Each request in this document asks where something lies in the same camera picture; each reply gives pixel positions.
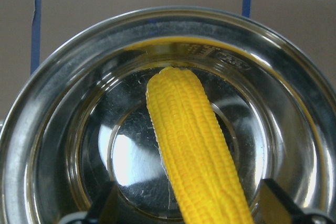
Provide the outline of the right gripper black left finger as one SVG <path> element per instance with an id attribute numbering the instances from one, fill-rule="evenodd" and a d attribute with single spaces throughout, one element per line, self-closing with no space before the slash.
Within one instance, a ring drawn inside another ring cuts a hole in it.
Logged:
<path id="1" fill-rule="evenodd" d="M 117 223 L 118 188 L 115 182 L 106 182 L 86 214 L 86 223 Z"/>

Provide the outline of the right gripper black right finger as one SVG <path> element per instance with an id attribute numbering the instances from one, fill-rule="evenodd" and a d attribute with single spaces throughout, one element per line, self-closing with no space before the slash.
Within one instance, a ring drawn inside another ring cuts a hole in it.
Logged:
<path id="1" fill-rule="evenodd" d="M 261 181 L 259 206 L 265 223 L 309 223 L 304 212 L 273 179 Z"/>

